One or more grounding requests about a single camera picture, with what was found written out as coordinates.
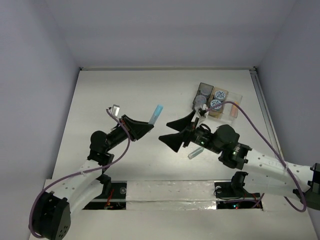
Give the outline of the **teal pencil-shaped case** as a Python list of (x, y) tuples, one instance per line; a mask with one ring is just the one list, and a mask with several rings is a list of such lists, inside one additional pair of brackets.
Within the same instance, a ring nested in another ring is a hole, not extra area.
[(204, 151), (203, 147), (198, 147), (197, 149), (195, 149), (191, 153), (189, 153), (187, 157), (189, 160), (192, 160), (193, 158), (195, 158), (196, 156), (201, 154), (203, 151)]

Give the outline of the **blue pencil-shaped case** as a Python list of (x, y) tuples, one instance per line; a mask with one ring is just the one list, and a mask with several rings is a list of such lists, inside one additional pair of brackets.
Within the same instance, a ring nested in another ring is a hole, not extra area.
[(155, 125), (155, 123), (157, 122), (158, 118), (159, 118), (159, 114), (153, 114), (148, 123), (150, 125)]

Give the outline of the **dark grey plastic bin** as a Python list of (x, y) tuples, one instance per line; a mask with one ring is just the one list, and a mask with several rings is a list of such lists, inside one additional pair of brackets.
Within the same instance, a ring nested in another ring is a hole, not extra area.
[(195, 97), (193, 98), (192, 109), (194, 110), (195, 107), (206, 104), (212, 95), (213, 90), (213, 85), (201, 82), (198, 86)]

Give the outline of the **wooden bin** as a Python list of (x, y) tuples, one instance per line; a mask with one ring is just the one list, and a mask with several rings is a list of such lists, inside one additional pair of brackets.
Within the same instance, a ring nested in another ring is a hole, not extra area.
[(210, 117), (219, 119), (224, 112), (223, 103), (227, 100), (229, 92), (223, 88), (214, 87), (208, 100), (208, 112)]

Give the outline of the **clear plastic bin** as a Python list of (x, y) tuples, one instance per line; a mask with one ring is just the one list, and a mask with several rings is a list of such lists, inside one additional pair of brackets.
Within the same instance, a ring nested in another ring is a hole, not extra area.
[[(237, 93), (228, 92), (225, 102), (233, 102), (240, 106), (243, 96)], [(220, 120), (224, 123), (232, 125), (237, 120), (239, 109), (232, 103), (225, 103)]]

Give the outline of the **orange pencil-shaped case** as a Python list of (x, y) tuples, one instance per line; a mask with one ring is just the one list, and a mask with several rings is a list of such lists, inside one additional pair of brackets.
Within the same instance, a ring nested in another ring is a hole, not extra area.
[(236, 105), (232, 105), (229, 115), (232, 118), (237, 118), (238, 117), (238, 107)]

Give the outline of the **small blue eraser cap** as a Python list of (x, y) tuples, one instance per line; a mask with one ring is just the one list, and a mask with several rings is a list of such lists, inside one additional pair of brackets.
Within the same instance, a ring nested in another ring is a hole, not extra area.
[(164, 106), (161, 105), (161, 104), (158, 104), (157, 107), (155, 108), (155, 111), (154, 111), (154, 115), (155, 116), (159, 116), (163, 110)]

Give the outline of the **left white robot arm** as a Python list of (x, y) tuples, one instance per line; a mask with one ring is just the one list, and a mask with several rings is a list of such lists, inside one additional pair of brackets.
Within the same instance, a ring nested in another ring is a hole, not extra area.
[(117, 125), (109, 133), (95, 131), (90, 137), (89, 155), (78, 172), (64, 176), (45, 187), (36, 197), (29, 215), (29, 230), (38, 239), (62, 240), (73, 215), (91, 200), (110, 194), (111, 178), (105, 171), (118, 162), (110, 150), (126, 141), (144, 137), (154, 124), (126, 115), (113, 117)]

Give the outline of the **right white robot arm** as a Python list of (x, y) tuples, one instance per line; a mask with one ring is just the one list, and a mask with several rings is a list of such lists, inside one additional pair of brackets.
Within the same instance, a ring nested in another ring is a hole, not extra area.
[(218, 198), (225, 200), (249, 197), (251, 194), (271, 194), (287, 199), (300, 200), (311, 209), (320, 208), (320, 165), (305, 166), (281, 162), (239, 142), (240, 135), (228, 124), (220, 125), (215, 132), (188, 116), (168, 122), (167, 127), (176, 133), (162, 135), (158, 139), (174, 152), (194, 143), (218, 154), (218, 160), (236, 172), (230, 181), (215, 187)]

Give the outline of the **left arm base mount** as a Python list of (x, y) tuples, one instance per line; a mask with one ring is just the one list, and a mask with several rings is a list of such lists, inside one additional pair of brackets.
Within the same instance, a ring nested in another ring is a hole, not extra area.
[(98, 178), (103, 184), (100, 195), (91, 200), (83, 210), (125, 210), (127, 196), (127, 181), (113, 181), (103, 174)]

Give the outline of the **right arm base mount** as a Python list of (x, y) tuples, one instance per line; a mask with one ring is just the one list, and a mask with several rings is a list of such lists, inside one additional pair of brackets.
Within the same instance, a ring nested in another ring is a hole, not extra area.
[(213, 195), (217, 198), (218, 210), (263, 209), (261, 194), (245, 190), (245, 179), (249, 174), (237, 171), (231, 180), (214, 183)]

